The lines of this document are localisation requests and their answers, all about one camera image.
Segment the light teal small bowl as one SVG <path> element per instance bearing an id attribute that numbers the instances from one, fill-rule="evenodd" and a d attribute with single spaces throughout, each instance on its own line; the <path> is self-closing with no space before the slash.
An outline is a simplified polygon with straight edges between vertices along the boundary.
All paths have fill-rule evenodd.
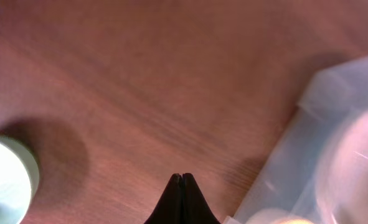
<path id="1" fill-rule="evenodd" d="M 0 224 L 20 224 L 40 182 L 39 165 L 23 143 L 0 136 Z"/>

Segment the cream bowl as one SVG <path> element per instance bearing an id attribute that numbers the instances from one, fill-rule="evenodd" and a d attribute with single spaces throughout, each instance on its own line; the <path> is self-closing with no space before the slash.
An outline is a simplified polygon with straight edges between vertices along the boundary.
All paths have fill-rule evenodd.
<path id="1" fill-rule="evenodd" d="M 331 136 L 315 184 L 324 223 L 368 224 L 368 110 L 349 116 Z"/>

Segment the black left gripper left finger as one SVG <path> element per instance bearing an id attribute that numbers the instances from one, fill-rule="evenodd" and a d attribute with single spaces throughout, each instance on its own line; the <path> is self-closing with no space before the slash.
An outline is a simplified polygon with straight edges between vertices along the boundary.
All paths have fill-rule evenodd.
<path id="1" fill-rule="evenodd" d="M 145 224 L 180 224 L 182 205 L 181 180 L 180 174 L 171 176 Z"/>

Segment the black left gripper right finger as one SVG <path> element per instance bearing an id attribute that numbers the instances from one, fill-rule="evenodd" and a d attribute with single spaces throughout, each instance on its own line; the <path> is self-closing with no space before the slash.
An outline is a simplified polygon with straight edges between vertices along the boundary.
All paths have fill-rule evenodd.
<path id="1" fill-rule="evenodd" d="M 181 217 L 186 224 L 220 224 L 208 206 L 194 176 L 182 175 L 183 196 Z"/>

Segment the yellow small bowl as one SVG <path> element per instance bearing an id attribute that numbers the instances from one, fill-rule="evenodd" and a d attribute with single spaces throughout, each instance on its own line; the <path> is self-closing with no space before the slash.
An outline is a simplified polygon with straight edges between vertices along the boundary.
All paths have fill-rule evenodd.
<path id="1" fill-rule="evenodd" d="M 266 208 L 252 215 L 246 224 L 313 224 L 313 222 L 286 210 Z"/>

